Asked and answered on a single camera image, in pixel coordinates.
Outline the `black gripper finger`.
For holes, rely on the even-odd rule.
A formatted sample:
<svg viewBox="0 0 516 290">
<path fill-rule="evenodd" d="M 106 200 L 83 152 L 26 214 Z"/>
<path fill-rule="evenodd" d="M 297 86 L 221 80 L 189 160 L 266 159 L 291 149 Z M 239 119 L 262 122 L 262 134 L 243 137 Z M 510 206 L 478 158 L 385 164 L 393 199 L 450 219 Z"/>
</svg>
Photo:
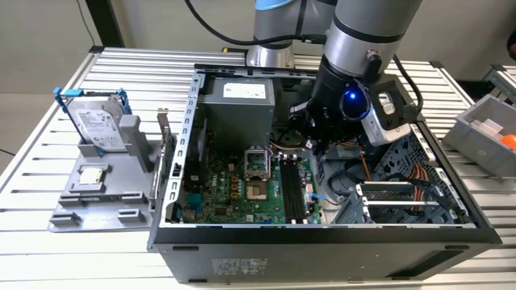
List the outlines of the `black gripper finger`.
<svg viewBox="0 0 516 290">
<path fill-rule="evenodd" d="M 314 101 L 293 105 L 289 109 L 289 120 L 294 127 L 321 127 L 322 107 Z"/>
</svg>

